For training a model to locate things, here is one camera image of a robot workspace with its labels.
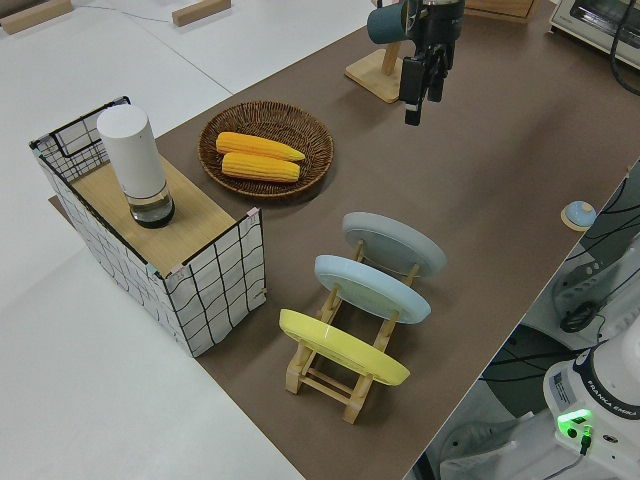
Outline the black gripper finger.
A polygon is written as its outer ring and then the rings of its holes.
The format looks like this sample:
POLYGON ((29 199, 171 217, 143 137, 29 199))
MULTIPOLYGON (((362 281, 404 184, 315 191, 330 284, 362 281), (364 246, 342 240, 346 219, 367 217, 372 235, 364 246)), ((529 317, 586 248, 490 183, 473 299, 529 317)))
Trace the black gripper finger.
POLYGON ((444 79, 446 77, 446 52, 438 47, 431 54, 429 63, 429 86, 427 99, 430 102, 440 102, 444 79))
POLYGON ((403 59, 399 99, 405 104, 407 125, 420 125, 425 71, 425 64, 422 61, 412 57, 403 59))

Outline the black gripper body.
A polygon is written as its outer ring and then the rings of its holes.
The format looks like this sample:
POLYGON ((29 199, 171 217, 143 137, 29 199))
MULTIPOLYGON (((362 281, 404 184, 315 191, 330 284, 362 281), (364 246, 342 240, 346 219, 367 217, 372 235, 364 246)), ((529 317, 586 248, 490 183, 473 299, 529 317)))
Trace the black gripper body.
POLYGON ((442 58, 444 68, 453 67, 455 42, 464 21, 464 1, 410 1, 409 38, 418 58, 442 58))

